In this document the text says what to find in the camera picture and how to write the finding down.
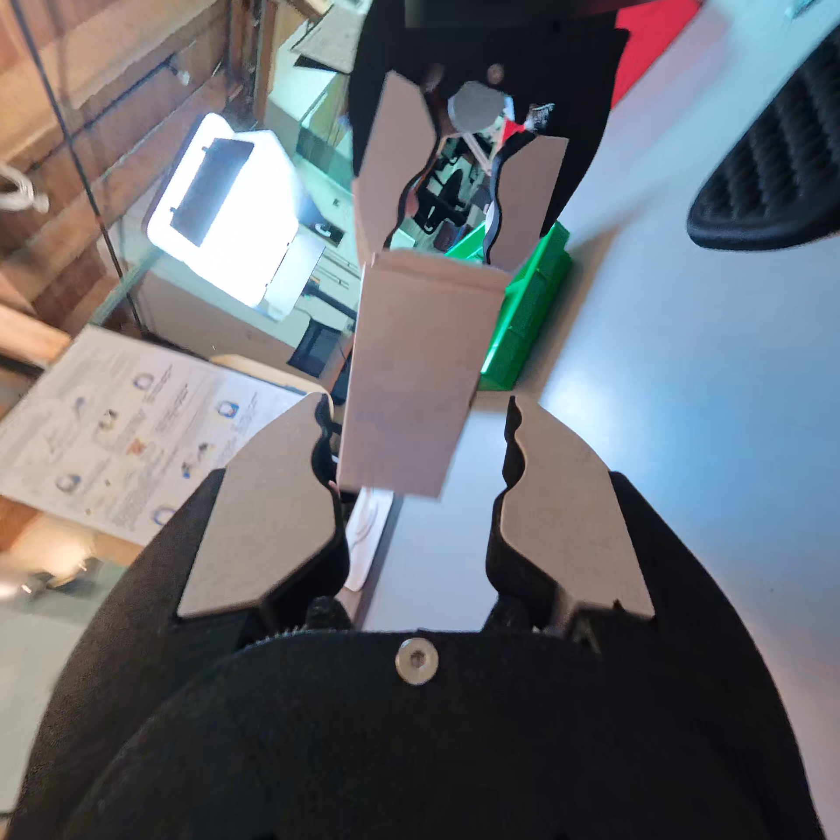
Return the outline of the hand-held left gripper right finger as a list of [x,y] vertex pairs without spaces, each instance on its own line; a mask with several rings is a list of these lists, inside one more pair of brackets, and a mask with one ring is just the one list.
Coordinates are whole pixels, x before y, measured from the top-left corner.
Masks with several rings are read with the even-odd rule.
[[540,404],[509,399],[486,576],[488,627],[573,631],[590,617],[651,624],[655,607],[605,462]]

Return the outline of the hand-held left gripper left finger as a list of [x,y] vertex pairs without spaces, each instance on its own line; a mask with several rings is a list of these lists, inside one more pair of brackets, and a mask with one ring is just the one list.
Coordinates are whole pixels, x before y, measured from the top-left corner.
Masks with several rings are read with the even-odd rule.
[[185,583],[183,621],[267,607],[322,553],[339,549],[349,571],[340,502],[323,472],[332,465],[326,394],[303,396],[258,431],[228,463]]

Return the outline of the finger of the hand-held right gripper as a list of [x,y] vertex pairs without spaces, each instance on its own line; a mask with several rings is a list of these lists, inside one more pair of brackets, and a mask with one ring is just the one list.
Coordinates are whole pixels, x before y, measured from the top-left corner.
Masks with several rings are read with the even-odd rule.
[[519,272],[542,238],[569,141],[541,133],[514,133],[491,169],[484,264]]
[[412,187],[438,147],[438,131],[420,87],[390,70],[353,179],[354,236],[359,255],[390,248]]

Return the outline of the green plastic bin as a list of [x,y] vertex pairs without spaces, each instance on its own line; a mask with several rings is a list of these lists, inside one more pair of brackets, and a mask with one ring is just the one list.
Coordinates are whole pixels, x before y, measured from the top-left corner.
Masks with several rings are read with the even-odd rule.
[[566,287],[573,260],[566,246],[569,231],[556,221],[530,258],[508,283],[478,389],[513,390],[546,319]]

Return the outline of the white cardboard box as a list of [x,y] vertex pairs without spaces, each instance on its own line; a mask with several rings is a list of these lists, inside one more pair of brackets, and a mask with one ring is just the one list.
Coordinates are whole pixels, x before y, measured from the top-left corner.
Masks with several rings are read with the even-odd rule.
[[364,269],[338,485],[436,498],[469,415],[511,276],[385,250]]

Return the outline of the red plastic bin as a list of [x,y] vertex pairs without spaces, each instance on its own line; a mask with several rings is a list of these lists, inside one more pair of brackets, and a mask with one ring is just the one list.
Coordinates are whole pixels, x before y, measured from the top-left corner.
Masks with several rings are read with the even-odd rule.
[[653,1],[618,10],[616,27],[629,36],[616,71],[612,108],[666,52],[700,6],[699,1]]

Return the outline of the white printer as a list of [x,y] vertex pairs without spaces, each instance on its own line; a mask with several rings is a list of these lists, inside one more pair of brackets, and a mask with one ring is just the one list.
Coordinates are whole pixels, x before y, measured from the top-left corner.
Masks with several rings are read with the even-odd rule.
[[152,246],[227,297],[291,315],[325,244],[323,220],[273,132],[215,112],[191,127],[143,219]]

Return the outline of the black honeycomb wrist rest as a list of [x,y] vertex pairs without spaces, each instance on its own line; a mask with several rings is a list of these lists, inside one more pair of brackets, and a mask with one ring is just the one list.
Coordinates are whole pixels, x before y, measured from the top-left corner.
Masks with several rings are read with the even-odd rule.
[[785,82],[701,187],[699,247],[771,251],[839,231],[839,27]]

